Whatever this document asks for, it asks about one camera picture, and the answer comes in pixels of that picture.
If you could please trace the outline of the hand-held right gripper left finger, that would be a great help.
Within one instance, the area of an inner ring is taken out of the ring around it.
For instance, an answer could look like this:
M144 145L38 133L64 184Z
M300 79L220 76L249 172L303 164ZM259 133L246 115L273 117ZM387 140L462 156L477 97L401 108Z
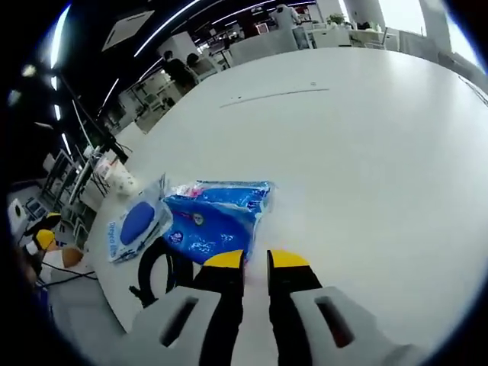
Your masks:
M204 262L195 278L157 299L130 287L144 311L135 319L131 355L138 365L229 365L244 294L244 251Z

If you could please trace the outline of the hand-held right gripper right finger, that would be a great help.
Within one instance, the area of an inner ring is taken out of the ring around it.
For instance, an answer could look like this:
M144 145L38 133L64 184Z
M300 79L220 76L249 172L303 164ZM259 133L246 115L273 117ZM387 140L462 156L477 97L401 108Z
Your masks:
M324 287L309 262L267 252L269 316L279 365L418 365L419 347L399 345L372 313L336 287Z

